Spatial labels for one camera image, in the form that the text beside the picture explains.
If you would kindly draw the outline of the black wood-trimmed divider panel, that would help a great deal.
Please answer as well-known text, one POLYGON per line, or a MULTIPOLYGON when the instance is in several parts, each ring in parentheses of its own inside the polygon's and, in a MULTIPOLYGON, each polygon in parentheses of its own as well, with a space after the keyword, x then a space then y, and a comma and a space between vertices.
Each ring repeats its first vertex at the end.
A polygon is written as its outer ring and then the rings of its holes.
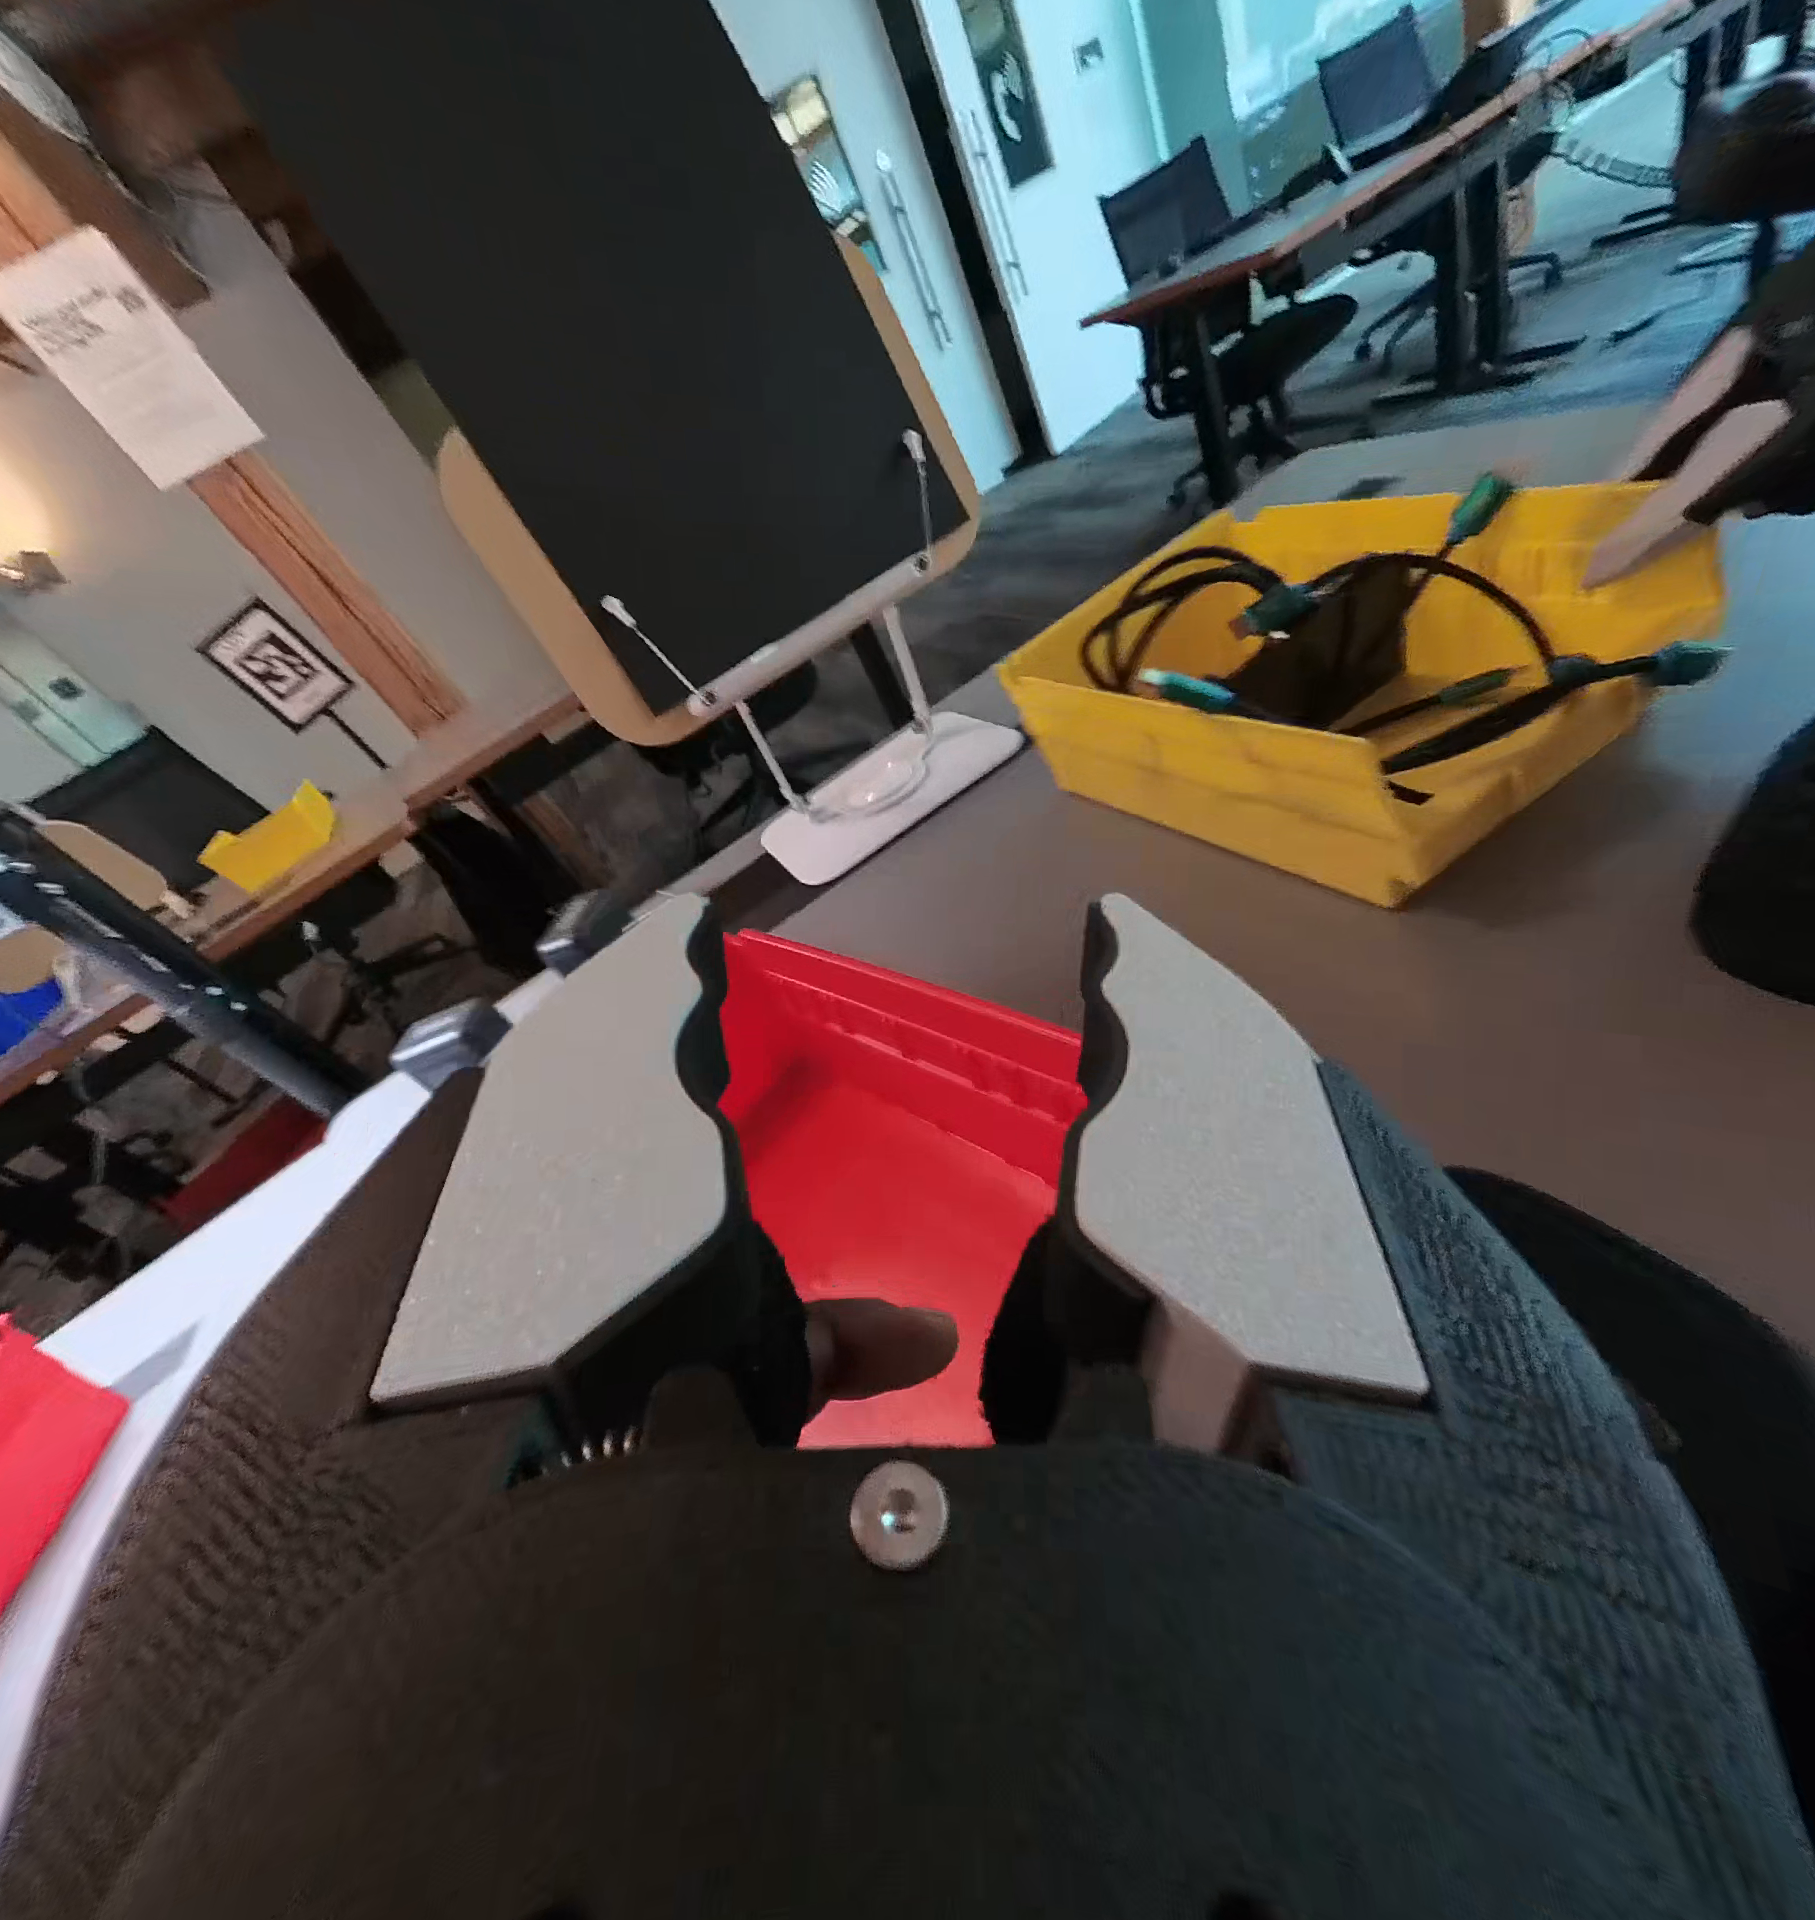
POLYGON ((830 886, 1007 765, 899 608, 982 490, 708 5, 250 5, 224 75, 453 418, 438 490, 586 716, 735 721, 830 886))

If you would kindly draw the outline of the small yellow bin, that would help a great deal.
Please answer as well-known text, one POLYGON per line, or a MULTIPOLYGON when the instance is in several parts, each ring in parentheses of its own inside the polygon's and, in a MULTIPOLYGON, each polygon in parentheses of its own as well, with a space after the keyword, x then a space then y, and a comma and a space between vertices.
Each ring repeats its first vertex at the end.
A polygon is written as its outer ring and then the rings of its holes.
POLYGON ((224 884, 234 884, 241 896, 266 896, 280 886, 294 868, 299 868, 311 856, 333 850, 340 830, 340 808, 316 782, 299 782, 287 805, 263 815, 244 830, 215 830, 198 864, 224 884))

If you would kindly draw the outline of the dark wall poster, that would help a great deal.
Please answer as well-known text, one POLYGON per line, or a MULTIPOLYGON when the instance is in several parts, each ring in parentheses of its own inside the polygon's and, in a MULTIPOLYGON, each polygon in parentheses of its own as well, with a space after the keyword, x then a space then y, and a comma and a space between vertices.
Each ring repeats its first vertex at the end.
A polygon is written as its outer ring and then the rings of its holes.
POLYGON ((958 0, 958 27, 988 108, 1000 171, 1020 188, 1052 170, 1020 13, 1012 0, 958 0))

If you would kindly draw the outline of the black hdmi switch box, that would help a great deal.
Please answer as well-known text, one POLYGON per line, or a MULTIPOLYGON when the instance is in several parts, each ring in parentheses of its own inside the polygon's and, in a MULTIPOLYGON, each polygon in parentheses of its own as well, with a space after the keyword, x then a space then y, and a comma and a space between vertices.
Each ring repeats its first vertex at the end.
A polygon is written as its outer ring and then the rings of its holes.
POLYGON ((1254 721, 1333 733, 1352 711, 1402 678, 1413 571, 1402 558, 1364 558, 1305 610, 1268 620, 1260 648, 1226 678, 1254 721))

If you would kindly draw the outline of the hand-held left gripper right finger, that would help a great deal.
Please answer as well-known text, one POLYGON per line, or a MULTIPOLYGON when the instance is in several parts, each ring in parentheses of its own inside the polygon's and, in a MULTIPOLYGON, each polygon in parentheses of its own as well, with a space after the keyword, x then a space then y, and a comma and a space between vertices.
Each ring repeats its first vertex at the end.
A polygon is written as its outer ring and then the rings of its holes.
POLYGON ((1254 1450, 1280 1393, 1425 1413, 1434 1379, 1326 1058, 1126 896, 1090 906, 1080 985, 1082 1107, 988 1325, 988 1437, 1066 1437, 1095 1379, 1120 1379, 1123 1429, 1198 1454, 1254 1450))

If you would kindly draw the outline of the black dimpled pad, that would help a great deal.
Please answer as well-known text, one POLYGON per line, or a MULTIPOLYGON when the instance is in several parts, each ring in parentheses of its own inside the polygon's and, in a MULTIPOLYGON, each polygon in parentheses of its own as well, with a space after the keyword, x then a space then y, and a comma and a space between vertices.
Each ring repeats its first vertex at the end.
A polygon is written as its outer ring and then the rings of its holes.
POLYGON ((1780 739, 1726 823, 1685 929, 1712 971, 1815 1006, 1815 721, 1780 739))

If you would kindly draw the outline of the person's left hand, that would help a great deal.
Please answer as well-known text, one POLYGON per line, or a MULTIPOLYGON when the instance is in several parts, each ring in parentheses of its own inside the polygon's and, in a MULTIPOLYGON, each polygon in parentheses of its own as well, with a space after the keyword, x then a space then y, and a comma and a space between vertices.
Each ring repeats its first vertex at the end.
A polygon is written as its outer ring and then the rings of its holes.
POLYGON ((958 1357, 958 1325, 940 1308, 815 1302, 805 1308, 805 1350, 815 1416, 825 1402, 864 1402, 937 1379, 958 1357))

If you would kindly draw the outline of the person's black printed sweatshirt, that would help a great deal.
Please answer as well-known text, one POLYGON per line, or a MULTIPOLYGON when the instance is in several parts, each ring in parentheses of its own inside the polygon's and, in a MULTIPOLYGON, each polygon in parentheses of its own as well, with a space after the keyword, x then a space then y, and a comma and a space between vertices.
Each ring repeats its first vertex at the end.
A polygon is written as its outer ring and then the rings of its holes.
POLYGON ((1815 1361, 1758 1312, 1520 1181, 1451 1167, 1630 1393, 1755 1649, 1815 1847, 1815 1361))

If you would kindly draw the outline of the wooden workbench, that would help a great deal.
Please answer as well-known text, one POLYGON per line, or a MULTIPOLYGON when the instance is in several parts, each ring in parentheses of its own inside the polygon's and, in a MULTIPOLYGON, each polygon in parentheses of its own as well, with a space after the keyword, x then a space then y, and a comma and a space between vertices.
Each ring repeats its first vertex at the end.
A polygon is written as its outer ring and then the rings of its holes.
MULTIPOLYGON (((340 796, 334 830, 316 854, 272 877, 263 896, 244 896, 241 886, 215 877, 198 915, 180 921, 180 936, 198 948, 202 961, 228 961, 263 944, 272 929, 299 921, 311 901, 343 886, 354 873, 400 850, 430 805, 454 794, 474 794, 481 776, 491 776, 529 739, 558 739, 581 722, 586 711, 573 693, 513 696, 462 711, 453 722, 412 739, 412 753, 406 753, 392 771, 340 796)), ((59 1020, 49 1020, 10 1057, 0 1057, 0 1107, 30 1096, 34 1085, 53 1085, 56 1074, 92 1057, 95 1044, 140 1026, 147 1016, 159 1016, 153 989, 112 985, 92 1005, 69 1006, 59 1020)))

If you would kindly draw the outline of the black office chair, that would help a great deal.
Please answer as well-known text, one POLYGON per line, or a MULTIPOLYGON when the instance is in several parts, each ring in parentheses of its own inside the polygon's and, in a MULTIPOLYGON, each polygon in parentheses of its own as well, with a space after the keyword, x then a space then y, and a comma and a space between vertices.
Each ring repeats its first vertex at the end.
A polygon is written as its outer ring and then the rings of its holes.
POLYGON ((1333 145, 1348 159, 1376 154, 1408 137, 1442 98, 1426 67, 1417 9, 1402 5, 1348 48, 1316 62, 1333 145))
MULTIPOLYGON (((1206 137, 1106 193, 1101 218, 1131 293, 1179 280, 1181 269, 1253 226, 1229 214, 1206 137)), ((1330 293, 1280 299, 1268 320, 1254 320, 1253 284, 1239 280, 1196 304, 1162 304, 1131 325, 1143 413, 1196 428, 1198 466, 1192 476, 1215 509, 1239 496, 1244 466, 1266 469, 1295 457, 1284 388, 1341 340, 1355 314, 1348 293, 1330 293)))

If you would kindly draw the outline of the long wooden office desk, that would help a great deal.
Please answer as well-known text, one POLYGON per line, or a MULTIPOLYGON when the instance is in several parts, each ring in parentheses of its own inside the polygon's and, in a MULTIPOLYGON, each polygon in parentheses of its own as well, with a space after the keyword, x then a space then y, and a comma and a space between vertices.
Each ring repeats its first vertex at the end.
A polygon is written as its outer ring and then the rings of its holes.
POLYGON ((1627 27, 1579 37, 1539 67, 1524 67, 1520 83, 1468 111, 1451 142, 1489 145, 1496 134, 1539 134, 1556 104, 1598 98, 1665 62, 1679 62, 1680 134, 1691 134, 1695 108, 1743 77, 1745 51, 1763 39, 1763 16, 1769 5, 1758 0, 1646 5, 1627 27))
POLYGON ((1148 418, 1192 422, 1198 462, 1166 503, 1196 490, 1226 509, 1244 466, 1299 457, 1299 434, 1376 441, 1384 418, 1454 396, 1513 392, 1582 351, 1582 338, 1513 345, 1510 154, 1530 145, 1520 120, 1445 134, 1348 186, 1322 186, 1290 213, 1254 214, 1198 253, 1168 259, 1090 314, 1082 328, 1131 328, 1143 351, 1148 418), (1380 388, 1352 413, 1299 413, 1290 378, 1333 345, 1306 304, 1316 280, 1359 265, 1402 229, 1434 229, 1434 371, 1380 388))

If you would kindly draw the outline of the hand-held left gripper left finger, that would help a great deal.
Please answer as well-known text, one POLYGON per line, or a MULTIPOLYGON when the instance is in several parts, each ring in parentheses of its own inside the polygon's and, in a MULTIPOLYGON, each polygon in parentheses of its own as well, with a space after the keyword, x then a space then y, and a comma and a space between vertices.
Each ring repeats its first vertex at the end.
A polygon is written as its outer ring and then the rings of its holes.
POLYGON ((545 1394, 563 1419, 639 1419, 665 1373, 717 1370, 743 1416, 788 1416, 788 1270, 721 1114, 721 1005, 721 924, 670 896, 513 1026, 370 1408, 545 1394))

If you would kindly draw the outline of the red plastic bin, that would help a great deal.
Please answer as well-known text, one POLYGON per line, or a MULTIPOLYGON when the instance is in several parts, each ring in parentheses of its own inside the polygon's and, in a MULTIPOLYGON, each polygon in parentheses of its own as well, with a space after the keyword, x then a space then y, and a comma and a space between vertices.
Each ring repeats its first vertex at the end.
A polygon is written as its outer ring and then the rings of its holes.
POLYGON ((778 936, 727 936, 721 1114, 754 1219, 805 1306, 940 1308, 928 1383, 825 1402, 805 1449, 988 1449, 982 1357, 1013 1260, 1052 1216, 1082 1112, 1080 1033, 778 936))

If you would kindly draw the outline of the black white marker sign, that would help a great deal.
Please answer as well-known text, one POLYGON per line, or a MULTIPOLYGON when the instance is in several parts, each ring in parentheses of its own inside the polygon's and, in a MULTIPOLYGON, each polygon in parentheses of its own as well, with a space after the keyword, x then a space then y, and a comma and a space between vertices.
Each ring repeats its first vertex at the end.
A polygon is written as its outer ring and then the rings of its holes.
POLYGON ((333 721, 358 689, 358 682, 266 597, 250 597, 208 632, 198 660, 287 733, 333 721))

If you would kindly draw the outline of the yellow plastic bin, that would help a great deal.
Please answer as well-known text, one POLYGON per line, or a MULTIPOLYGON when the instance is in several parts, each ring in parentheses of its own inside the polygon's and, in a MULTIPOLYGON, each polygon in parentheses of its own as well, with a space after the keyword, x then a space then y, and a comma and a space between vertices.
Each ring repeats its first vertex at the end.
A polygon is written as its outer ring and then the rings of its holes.
POLYGON ((1510 486, 1215 512, 997 678, 1064 794, 1352 901, 1402 910, 1459 856, 1714 678, 1714 529, 1582 592, 1651 486, 1510 486), (1226 678, 1364 558, 1413 571, 1402 678, 1333 733, 1254 721, 1226 678))

